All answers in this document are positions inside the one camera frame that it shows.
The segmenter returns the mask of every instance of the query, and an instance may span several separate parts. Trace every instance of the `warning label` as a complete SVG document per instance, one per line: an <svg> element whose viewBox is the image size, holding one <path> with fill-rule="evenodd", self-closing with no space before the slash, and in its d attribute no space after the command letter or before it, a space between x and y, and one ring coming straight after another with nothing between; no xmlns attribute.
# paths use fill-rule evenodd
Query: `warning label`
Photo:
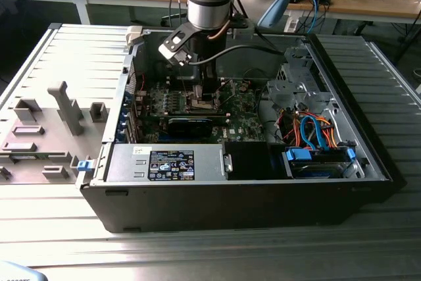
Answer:
<svg viewBox="0 0 421 281"><path fill-rule="evenodd" d="M151 151L150 158L150 181L195 179L194 151Z"/></svg>

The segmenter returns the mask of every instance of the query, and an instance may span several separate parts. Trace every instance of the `sticker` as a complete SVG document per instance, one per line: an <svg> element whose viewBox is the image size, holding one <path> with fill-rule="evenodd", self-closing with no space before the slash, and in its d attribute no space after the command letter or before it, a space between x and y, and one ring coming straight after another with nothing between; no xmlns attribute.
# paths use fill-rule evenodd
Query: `sticker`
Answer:
<svg viewBox="0 0 421 281"><path fill-rule="evenodd" d="M194 151L150 150L148 179L150 181L194 180Z"/></svg>
<svg viewBox="0 0 421 281"><path fill-rule="evenodd" d="M149 155L152 147L148 146L135 146L133 147L133 155Z"/></svg>

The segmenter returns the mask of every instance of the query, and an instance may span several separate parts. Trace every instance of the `circuit board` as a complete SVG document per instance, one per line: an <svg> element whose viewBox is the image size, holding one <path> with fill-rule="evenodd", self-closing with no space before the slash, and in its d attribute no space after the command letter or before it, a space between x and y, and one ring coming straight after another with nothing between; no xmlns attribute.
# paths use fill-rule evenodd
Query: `circuit board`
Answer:
<svg viewBox="0 0 421 281"><path fill-rule="evenodd" d="M189 106L191 91L168 89L157 83L147 92L145 112L138 119L142 121L146 143L222 143L224 141L264 141L264 131L255 112L255 93L247 84L238 81L226 82L217 95L215 106L194 108ZM166 121L171 114L178 117L211 118L212 135L209 138L181 140L174 139L166 131Z"/></svg>

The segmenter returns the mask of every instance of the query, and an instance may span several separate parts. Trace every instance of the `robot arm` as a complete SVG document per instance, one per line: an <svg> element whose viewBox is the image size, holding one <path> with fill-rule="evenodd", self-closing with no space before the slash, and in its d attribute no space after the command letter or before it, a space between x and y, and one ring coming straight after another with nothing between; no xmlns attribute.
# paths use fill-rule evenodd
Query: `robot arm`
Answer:
<svg viewBox="0 0 421 281"><path fill-rule="evenodd" d="M271 27L286 10L289 0L241 0L258 26ZM225 49L226 31L244 28L244 20L236 21L231 14L232 0L188 0L188 22L178 27L159 47L172 64L184 66L194 58L209 59ZM218 87L215 60L202 64L199 73L203 93L214 93Z"/></svg>

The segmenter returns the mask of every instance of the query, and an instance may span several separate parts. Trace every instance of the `motherboard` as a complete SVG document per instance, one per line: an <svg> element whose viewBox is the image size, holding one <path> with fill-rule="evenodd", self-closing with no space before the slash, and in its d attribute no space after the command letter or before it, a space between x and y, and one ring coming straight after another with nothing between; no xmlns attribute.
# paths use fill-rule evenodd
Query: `motherboard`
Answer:
<svg viewBox="0 0 421 281"><path fill-rule="evenodd" d="M194 87L186 83L157 82L136 98L139 130L144 143L222 143L224 141L264 141L264 129L256 114L256 94L243 80L221 81L214 97L202 102ZM183 119L208 120L208 137L174 137L169 122Z"/></svg>

